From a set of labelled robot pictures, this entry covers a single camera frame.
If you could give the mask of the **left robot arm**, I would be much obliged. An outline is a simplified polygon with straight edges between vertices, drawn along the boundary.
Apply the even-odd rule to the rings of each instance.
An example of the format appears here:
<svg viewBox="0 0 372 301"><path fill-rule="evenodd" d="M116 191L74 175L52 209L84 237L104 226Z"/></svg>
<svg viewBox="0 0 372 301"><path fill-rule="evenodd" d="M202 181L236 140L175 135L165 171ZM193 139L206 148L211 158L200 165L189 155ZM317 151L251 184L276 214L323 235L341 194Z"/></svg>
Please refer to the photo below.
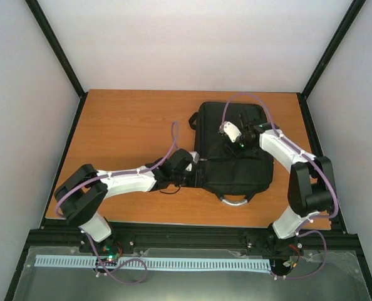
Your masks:
<svg viewBox="0 0 372 301"><path fill-rule="evenodd" d="M56 215L89 235L100 251L112 251L116 237L107 220L98 213L102 202L121 194L160 191L170 185L187 186L196 165L167 161L161 166L149 164L136 169L103 171L85 164L54 192Z"/></svg>

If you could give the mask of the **black student bag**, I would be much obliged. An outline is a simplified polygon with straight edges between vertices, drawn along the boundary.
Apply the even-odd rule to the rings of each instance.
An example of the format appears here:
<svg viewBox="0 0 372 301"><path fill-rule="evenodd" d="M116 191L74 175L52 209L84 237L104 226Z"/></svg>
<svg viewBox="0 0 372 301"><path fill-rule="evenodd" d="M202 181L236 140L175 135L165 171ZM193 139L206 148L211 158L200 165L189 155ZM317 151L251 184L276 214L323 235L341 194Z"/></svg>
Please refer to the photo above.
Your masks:
<svg viewBox="0 0 372 301"><path fill-rule="evenodd" d="M243 206L256 194L269 188L273 180L274 159L262 149L238 150L228 137L219 133L222 115L239 125L239 114L266 123L264 109L257 104L204 102L189 118L195 131L197 165L205 175L202 188L229 206Z"/></svg>

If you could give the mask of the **black aluminium frame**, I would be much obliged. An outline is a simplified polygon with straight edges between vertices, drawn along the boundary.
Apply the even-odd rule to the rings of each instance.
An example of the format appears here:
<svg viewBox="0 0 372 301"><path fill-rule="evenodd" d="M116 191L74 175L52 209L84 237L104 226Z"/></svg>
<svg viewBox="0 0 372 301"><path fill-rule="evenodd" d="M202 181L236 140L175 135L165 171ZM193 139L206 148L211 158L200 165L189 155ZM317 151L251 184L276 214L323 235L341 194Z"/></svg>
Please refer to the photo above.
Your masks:
<svg viewBox="0 0 372 301"><path fill-rule="evenodd" d="M79 104L76 109L75 117L71 125L70 133L66 140L65 148L61 156L65 159L73 140L75 130L78 126L83 107L88 99L88 92L84 91L75 74L64 50L61 47L43 9L38 1L27 1L29 10L33 14L38 26L47 39L50 48L54 51L59 63L70 80L79 97ZM343 16L337 30L333 34L331 41L326 47L321 59L310 76L306 86L301 93L297 94L297 101L304 122L305 131L309 140L311 150L316 154L322 154L318 135L314 126L307 100L315 85L324 73L327 65L340 46L346 33L354 23L357 15L364 6L364 1L353 1ZM242 250L247 250L247 239L253 235L264 234L262 228L231 228L218 226L187 226L175 224L136 224L119 223L114 224L115 231L124 234L133 234L138 242L146 242L148 246L167 246L173 249L201 249L205 245L202 241L204 237L208 238L207 246L209 248L218 247L224 249L227 247L239 246ZM366 261L364 251L357 234L349 234L344 222L343 215L339 213L337 217L331 218L331 230L323 231L328 250L330 251L355 251L356 260L359 265L359 274L363 276L366 291L369 299L372 300L372 276ZM6 300L23 300L25 292L25 281L29 280L29 273L25 266L25 261L32 249L37 247L72 247L79 246L79 236L75 234L75 229L68 226L64 221L47 220L43 218L40 227L31 230L26 239L22 254L19 258L16 271L6 294Z"/></svg>

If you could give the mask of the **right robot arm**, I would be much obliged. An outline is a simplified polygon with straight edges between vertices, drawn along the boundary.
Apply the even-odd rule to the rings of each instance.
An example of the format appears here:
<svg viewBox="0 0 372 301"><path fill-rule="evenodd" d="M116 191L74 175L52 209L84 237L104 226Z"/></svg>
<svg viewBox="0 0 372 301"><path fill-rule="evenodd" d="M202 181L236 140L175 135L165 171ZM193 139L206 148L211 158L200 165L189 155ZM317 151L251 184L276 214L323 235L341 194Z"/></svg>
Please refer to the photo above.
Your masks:
<svg viewBox="0 0 372 301"><path fill-rule="evenodd" d="M245 133L231 130L227 135L242 149L260 147L289 172L288 207L272 224L279 239L297 236L306 223L324 218L323 211L333 210L328 218L338 214L338 199L331 181L332 164L328 158L316 157L302 150L279 129L258 127Z"/></svg>

